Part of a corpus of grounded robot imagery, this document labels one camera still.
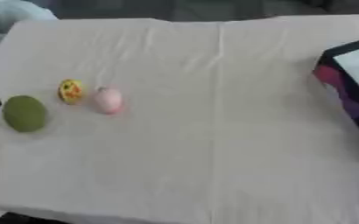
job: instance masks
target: green ball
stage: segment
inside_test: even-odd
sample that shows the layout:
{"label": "green ball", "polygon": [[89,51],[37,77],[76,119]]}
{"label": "green ball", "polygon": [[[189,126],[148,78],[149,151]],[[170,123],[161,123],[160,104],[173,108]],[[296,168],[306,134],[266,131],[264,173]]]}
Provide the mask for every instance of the green ball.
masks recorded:
{"label": "green ball", "polygon": [[46,108],[28,95],[11,97],[3,108],[4,120],[18,132],[33,132],[45,126]]}

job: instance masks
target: box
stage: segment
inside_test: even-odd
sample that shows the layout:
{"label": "box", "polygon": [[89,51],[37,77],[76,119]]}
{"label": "box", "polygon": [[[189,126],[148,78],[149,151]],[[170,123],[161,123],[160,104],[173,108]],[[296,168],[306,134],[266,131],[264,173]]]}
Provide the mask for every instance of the box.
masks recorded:
{"label": "box", "polygon": [[359,41],[326,50],[313,73],[359,127]]}

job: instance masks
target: floor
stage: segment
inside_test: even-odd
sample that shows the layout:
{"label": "floor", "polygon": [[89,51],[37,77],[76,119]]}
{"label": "floor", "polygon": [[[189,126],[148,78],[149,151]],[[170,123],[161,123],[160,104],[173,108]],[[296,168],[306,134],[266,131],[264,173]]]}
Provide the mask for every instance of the floor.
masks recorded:
{"label": "floor", "polygon": [[30,0],[59,18],[161,18],[228,21],[326,13],[306,0]]}

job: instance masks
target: emoji ball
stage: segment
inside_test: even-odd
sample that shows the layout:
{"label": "emoji ball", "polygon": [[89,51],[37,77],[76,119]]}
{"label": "emoji ball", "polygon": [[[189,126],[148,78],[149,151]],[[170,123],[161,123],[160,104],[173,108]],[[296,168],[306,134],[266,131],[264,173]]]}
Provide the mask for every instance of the emoji ball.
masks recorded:
{"label": "emoji ball", "polygon": [[64,80],[59,87],[59,97],[67,104],[76,104],[83,97],[83,86],[79,80]]}
{"label": "emoji ball", "polygon": [[112,87],[99,88],[94,100],[99,110],[107,115],[114,115],[123,105],[121,93]]}
{"label": "emoji ball", "polygon": [[18,132],[33,132],[45,126],[46,108],[28,95],[11,97],[3,107],[4,120]]}

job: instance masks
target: white tablecloth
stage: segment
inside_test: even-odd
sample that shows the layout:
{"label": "white tablecloth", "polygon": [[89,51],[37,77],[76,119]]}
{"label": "white tablecloth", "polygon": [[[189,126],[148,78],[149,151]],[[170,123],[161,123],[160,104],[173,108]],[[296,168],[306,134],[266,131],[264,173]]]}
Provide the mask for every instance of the white tablecloth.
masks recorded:
{"label": "white tablecloth", "polygon": [[[0,113],[0,208],[73,223],[359,224],[359,130],[311,76],[359,16],[231,23],[26,22],[0,45],[0,97],[50,112],[32,134]],[[119,88],[100,115],[56,96]]]}

